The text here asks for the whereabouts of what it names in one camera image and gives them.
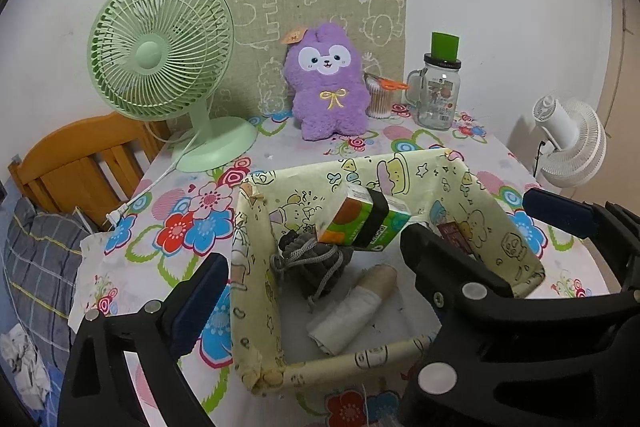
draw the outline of fan base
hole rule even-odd
[[[222,167],[249,150],[258,136],[258,131],[253,125],[236,116],[213,118],[210,120],[210,126],[210,136],[178,161],[178,171],[204,172]],[[182,154],[191,136],[193,132],[185,133],[185,140],[175,146],[174,161]]]

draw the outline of black jar lid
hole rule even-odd
[[[431,57],[430,53],[424,54],[424,63],[443,68],[444,70],[459,70],[462,67],[462,62],[459,60],[444,60],[443,58]]]

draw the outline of white fan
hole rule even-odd
[[[551,184],[577,187],[596,175],[607,151],[607,137],[591,106],[575,99],[561,104],[548,95],[538,100],[533,117],[554,146],[540,156],[539,165]]]

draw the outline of electric fan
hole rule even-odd
[[[224,165],[257,137],[242,118],[209,120],[207,98],[228,67],[233,28],[225,0],[108,0],[94,22],[89,70],[107,103],[137,120],[189,113],[195,134],[174,148],[181,171]]]
[[[577,187],[593,178],[607,150],[604,127],[593,108],[574,99],[561,104],[548,95],[538,100],[533,117],[554,146],[540,156],[544,177],[559,188]]]

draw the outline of gray plaid bedding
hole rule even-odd
[[[71,216],[18,201],[4,247],[4,278],[18,318],[43,360],[64,372],[74,333],[67,326],[80,241],[88,234]]]

